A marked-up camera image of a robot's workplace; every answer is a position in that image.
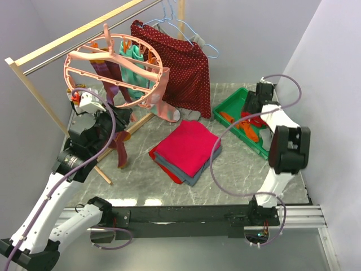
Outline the purple orange striped sock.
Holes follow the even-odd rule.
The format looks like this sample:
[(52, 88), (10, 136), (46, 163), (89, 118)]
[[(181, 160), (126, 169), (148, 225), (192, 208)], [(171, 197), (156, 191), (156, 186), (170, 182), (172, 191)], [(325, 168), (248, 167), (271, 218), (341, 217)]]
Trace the purple orange striped sock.
[(114, 150), (120, 150), (125, 148), (124, 146), (124, 142), (126, 142), (127, 140), (129, 140), (131, 138), (131, 134), (127, 131), (120, 131), (118, 133), (116, 133), (116, 135), (114, 136), (113, 140), (111, 141), (110, 145), (108, 146), (111, 149)]

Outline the pink round clip hanger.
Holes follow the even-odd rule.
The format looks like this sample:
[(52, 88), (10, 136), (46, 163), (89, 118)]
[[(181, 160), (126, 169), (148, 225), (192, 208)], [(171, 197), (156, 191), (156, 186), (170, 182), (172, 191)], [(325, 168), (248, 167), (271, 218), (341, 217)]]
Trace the pink round clip hanger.
[[(71, 91), (76, 87), (72, 74), (86, 76), (102, 82), (107, 102), (114, 104), (114, 97), (121, 93), (124, 98), (124, 108), (139, 106), (146, 108), (147, 98), (156, 90), (165, 68), (155, 49), (148, 43), (124, 34), (112, 34), (108, 25), (103, 26), (104, 33), (90, 42), (68, 53), (64, 63), (64, 79)], [(135, 60), (119, 54), (123, 40), (130, 40), (133, 45), (145, 49), (144, 61)], [(149, 89), (123, 82), (121, 66), (145, 77), (151, 84)], [(144, 95), (138, 100), (132, 99), (128, 88), (142, 91)]]

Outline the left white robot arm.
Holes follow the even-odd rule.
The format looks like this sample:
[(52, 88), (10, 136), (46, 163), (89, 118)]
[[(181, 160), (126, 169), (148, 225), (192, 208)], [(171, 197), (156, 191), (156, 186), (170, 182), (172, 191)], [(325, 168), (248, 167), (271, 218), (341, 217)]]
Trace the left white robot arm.
[(56, 222), (97, 165), (98, 156), (125, 130), (131, 114), (131, 109), (105, 103), (95, 112), (87, 110), (73, 118), (43, 193), (12, 237), (1, 239), (6, 270), (11, 263), (25, 270), (52, 270), (65, 248), (88, 228), (117, 230), (112, 204), (98, 196), (66, 222), (59, 226)]

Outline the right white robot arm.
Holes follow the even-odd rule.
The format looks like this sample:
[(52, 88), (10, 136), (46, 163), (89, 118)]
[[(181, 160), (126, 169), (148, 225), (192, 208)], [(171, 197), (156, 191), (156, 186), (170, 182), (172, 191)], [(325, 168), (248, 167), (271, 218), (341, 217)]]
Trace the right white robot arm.
[(265, 80), (257, 83), (256, 91), (250, 91), (241, 110), (241, 117), (257, 127), (266, 126), (272, 133), (268, 151), (268, 174), (252, 196), (248, 207), (248, 220), (260, 225), (276, 217), (277, 198), (281, 196), (288, 182), (307, 167), (309, 160), (311, 131), (299, 126), (273, 100), (274, 84)]

